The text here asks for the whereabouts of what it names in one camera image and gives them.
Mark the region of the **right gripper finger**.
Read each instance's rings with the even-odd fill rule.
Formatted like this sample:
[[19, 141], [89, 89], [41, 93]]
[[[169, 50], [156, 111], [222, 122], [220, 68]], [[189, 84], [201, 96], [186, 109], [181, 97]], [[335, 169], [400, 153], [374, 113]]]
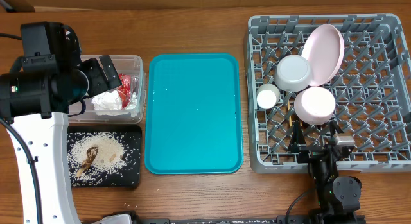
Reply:
[[334, 119], [329, 121], [329, 131], [331, 137], [335, 134], [342, 134], [344, 132]]
[[305, 147], [305, 139], [302, 134], [301, 125], [299, 121], [293, 123], [292, 137], [288, 146], [289, 151], [300, 151]]

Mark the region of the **red snack wrapper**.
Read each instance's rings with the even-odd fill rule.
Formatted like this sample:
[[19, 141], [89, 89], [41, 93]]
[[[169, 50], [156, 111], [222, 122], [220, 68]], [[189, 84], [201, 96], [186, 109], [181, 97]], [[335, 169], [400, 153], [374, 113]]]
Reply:
[[130, 99], [132, 97], [132, 77], [121, 73], [119, 78], [122, 85], [117, 88], [117, 92], [122, 101], [122, 109], [125, 109], [130, 103]]

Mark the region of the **wooden chopstick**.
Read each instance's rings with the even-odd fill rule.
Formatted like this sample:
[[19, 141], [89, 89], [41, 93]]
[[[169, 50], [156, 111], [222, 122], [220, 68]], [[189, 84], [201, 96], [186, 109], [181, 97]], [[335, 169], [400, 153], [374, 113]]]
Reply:
[[292, 127], [293, 123], [292, 123], [292, 108], [290, 105], [290, 100], [287, 101], [287, 114], [288, 114], [288, 123], [289, 123], [289, 127]]

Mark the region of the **white napkin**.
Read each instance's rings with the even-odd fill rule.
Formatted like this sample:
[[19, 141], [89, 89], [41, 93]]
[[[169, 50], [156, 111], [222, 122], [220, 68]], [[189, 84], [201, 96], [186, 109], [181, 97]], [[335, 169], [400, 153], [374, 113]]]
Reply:
[[123, 108], [124, 94], [117, 90], [112, 92], [104, 92], [92, 98], [91, 103], [99, 116], [119, 116], [130, 114], [131, 117], [137, 115], [137, 94], [132, 93], [129, 102], [125, 102], [126, 107]]

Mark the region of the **pink bowl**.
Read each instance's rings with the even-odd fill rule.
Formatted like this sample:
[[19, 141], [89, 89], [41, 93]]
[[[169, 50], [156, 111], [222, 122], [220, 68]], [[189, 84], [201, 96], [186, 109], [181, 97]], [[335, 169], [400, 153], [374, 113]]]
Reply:
[[333, 94], [323, 87], [310, 87], [295, 98], [294, 109], [297, 117], [309, 125], [327, 123], [335, 111]]

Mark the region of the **cream paper cup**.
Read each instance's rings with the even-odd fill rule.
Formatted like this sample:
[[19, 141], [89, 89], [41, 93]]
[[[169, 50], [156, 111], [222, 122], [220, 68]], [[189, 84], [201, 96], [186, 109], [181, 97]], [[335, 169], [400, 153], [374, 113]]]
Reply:
[[257, 90], [256, 101], [260, 108], [273, 108], [280, 98], [279, 89], [273, 84], [263, 84]]

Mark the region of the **grey bowl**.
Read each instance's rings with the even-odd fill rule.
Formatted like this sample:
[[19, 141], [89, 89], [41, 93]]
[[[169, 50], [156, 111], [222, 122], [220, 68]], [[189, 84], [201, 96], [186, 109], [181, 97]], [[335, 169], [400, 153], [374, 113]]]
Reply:
[[282, 58], [274, 72], [274, 83], [284, 91], [299, 92], [309, 86], [313, 73], [309, 62], [299, 55]]

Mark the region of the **pink plate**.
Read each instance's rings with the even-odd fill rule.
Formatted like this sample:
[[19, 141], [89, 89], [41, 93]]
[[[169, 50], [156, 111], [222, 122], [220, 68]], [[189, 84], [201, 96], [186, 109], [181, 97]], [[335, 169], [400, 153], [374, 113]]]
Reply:
[[310, 64], [310, 86], [329, 82], [338, 72], [344, 57], [344, 40], [341, 33], [330, 24], [316, 28], [308, 37], [301, 56]]

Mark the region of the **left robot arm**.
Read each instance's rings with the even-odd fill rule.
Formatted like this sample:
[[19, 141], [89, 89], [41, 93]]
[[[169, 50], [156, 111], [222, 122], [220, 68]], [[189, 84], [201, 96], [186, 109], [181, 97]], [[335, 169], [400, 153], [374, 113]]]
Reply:
[[82, 60], [74, 30], [21, 26], [23, 55], [1, 76], [1, 124], [12, 140], [25, 223], [78, 223], [67, 162], [69, 106], [121, 85], [107, 55]]

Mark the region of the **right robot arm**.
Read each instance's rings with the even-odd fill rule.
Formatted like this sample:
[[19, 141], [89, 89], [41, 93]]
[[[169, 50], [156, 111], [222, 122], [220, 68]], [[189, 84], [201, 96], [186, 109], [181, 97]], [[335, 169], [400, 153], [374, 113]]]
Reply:
[[308, 173], [314, 179], [315, 186], [297, 197], [289, 206], [284, 222], [291, 223], [293, 206], [307, 194], [317, 193], [318, 209], [312, 209], [308, 215], [296, 219], [296, 223], [348, 224], [365, 223], [363, 216], [357, 216], [360, 209], [362, 183], [356, 177], [340, 176], [337, 162], [347, 158], [354, 150], [354, 138], [345, 134], [337, 122], [329, 122], [330, 139], [323, 145], [307, 145], [303, 137], [300, 121], [293, 122], [293, 130], [288, 152], [297, 153], [297, 162], [306, 163]]

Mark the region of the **grey dishwasher rack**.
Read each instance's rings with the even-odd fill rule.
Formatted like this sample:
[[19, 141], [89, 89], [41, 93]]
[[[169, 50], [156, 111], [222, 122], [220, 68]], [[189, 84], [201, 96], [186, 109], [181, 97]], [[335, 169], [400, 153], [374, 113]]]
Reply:
[[301, 54], [315, 28], [330, 24], [344, 40], [344, 58], [325, 87], [336, 99], [333, 119], [354, 137], [341, 170], [410, 170], [410, 55], [401, 21], [393, 14], [256, 15], [246, 36], [250, 166], [256, 173], [305, 173], [307, 166], [288, 152], [292, 136], [287, 101], [296, 119], [293, 92], [260, 108], [257, 90], [274, 80], [281, 58]]

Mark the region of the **clear plastic bin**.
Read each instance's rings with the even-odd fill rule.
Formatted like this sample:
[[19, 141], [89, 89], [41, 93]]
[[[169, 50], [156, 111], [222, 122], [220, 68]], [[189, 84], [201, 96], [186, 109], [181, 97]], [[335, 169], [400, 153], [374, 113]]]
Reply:
[[146, 74], [143, 61], [137, 55], [110, 55], [122, 86], [69, 107], [70, 123], [137, 124], [143, 118], [146, 98]]

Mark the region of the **teal serving tray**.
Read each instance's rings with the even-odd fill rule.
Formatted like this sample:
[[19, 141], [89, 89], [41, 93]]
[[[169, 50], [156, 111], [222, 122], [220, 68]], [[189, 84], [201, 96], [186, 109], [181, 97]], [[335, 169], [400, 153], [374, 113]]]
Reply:
[[163, 54], [150, 63], [144, 164], [156, 175], [233, 173], [243, 163], [238, 61]]

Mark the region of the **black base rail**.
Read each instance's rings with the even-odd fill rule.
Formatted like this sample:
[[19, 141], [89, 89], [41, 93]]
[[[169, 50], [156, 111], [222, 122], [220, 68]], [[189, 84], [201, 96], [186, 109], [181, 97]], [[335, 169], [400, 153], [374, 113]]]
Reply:
[[117, 212], [106, 215], [100, 220], [82, 221], [82, 223], [136, 223], [136, 224], [309, 224], [314, 223], [309, 216], [291, 215], [286, 221], [285, 216], [276, 218], [241, 218], [241, 219], [197, 219], [170, 220], [168, 218], [142, 219], [135, 211]]

